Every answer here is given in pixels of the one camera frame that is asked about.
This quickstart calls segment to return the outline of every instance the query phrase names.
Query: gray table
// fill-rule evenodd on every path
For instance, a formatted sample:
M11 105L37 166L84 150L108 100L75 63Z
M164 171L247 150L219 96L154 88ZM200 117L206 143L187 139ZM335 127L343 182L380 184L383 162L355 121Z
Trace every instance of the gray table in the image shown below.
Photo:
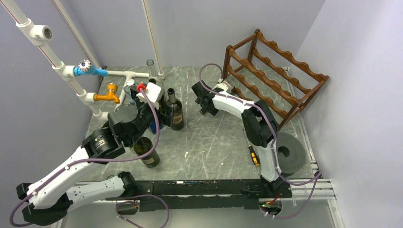
M279 76L270 68L259 68L263 70L270 79L275 79L283 89L288 85L285 79ZM114 67L108 70L131 70L136 72L148 72L147 67ZM243 124L237 117L220 111L216 116L201 115L200 107L194 102L196 99L191 86L198 81L200 67L181 66L166 67L167 74L164 80L166 88L173 87L177 97L182 101L185 127L181 131L173 131L168 127L163 128L157 146L157 152L161 163L152 169L147 168L141 161L114 162L109 163L97 172L83 178L83 181L103 181L110 175L117 175L121 171L129 171L136 180L203 180L203 179L250 179L259 178L260 167L256 168L250 159L246 139L242 133ZM268 88L249 71L240 71L246 80L255 84L261 89L263 95L271 97L274 103L284 110L290 105L274 91ZM203 72L203 80L207 85L213 86L220 76L216 67L209 66ZM123 88L125 78L109 76L105 78L100 87L100 93L106 93L108 83L116 83L119 86L118 94ZM239 87L246 97L257 101L257 97L247 90L239 82L231 80L233 85ZM112 112L115 104L113 102L97 102L102 111ZM281 118L275 114L280 123ZM92 118L88 133L101 127L104 122ZM281 129L297 137L306 147L303 132L298 118L289 121ZM146 137L155 142L155 136L146 131ZM126 153L120 158L133 157L135 154L126 149ZM305 166L289 178L311 178L312 169L307 154Z

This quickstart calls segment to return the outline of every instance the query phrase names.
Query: gray disc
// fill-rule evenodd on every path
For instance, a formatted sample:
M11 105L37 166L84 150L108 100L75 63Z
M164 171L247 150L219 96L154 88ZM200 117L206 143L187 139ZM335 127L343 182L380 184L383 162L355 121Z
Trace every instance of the gray disc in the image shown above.
M276 147L278 165L284 174L289 176L304 166L307 155L304 146L296 137L279 132Z

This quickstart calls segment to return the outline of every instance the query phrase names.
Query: screwdriver handle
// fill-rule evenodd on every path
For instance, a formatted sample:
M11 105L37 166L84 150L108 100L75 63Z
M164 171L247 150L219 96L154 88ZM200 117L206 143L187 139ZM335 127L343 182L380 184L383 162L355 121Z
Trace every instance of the screwdriver handle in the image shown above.
M259 160L259 157L256 156L255 150L253 149L252 146L248 146L248 148L249 148L250 156L252 157L253 164L255 164L255 166L260 166L260 160Z

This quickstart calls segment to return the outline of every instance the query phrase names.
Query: red cap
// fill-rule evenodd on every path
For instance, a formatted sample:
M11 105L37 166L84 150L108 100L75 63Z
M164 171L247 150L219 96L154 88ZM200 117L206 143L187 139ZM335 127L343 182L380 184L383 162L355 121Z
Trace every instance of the red cap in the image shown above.
M140 92L140 89L143 89L143 90L145 90L145 85L143 84L143 83L140 83L138 86L137 86L137 90Z

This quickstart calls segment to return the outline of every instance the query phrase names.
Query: wooden wine rack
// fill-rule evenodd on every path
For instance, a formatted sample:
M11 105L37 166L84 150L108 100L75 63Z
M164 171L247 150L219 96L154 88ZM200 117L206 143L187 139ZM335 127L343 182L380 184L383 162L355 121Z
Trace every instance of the wooden wine rack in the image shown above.
M294 64L296 67L301 69L307 75L311 76L314 80L316 80L318 82L318 84L315 87L313 87L312 89L303 87L299 83L298 79L288 76L283 68L275 66L268 57L262 56L258 52L258 50L256 50L256 43L258 40L260 42L262 42L263 44L265 44L270 49L272 49L273 51L275 51L276 53L278 53L279 55L281 55L283 58L288 60L290 63ZM249 43L250 41L251 41L251 45L250 45L248 57L240 58L236 54L235 50L242 47L243 45ZM294 97L293 95L291 95L290 92L283 90L278 82L268 79L263 71L257 70L251 63L253 56L255 56L260 61L265 63L267 66L269 66L276 73L278 73L283 78L285 78L287 81L289 81L293 86L295 86L297 89L299 89L305 95L302 98L298 99L298 98ZM230 58L235 59L238 63L241 64L241 66L236 68L235 70L232 69L232 66L230 65ZM256 76L258 79L260 79L262 82L264 82L264 84L266 84L268 87L270 87L272 90L274 90L278 95L280 95L288 103L290 103L292 105L291 109L288 112L285 110L281 110L280 108L278 108L274 105L274 102L271 98L263 96L255 85L249 84L245 80L243 75L237 73L238 71L242 70L243 68L248 69L254 76ZM264 38L263 34L261 33L260 29L255 30L255 33L253 35L244 39L240 43L238 43L234 46L231 46L231 45L227 46L227 50L225 52L225 59L224 59L223 75L224 75L224 79L226 79L230 75L233 75L238 81L240 81L245 87L247 87L254 95L256 95L258 98L264 100L271 109L273 109L279 116L281 116L281 118L283 118L283 120L281 121L281 123L279 125L280 128L285 123L287 123L290 119L294 118L294 116L296 116L299 112L301 112L308 105L308 103L312 100L312 98L317 94L318 90L329 79L329 76L312 72L309 69L309 65L306 62L296 61L294 59L294 57L292 56L291 52L281 50L277 46L277 43L275 41L266 40ZM242 94L242 92L239 88L235 87L233 89L233 92L236 95L238 95L240 98L250 101L249 98L245 97Z

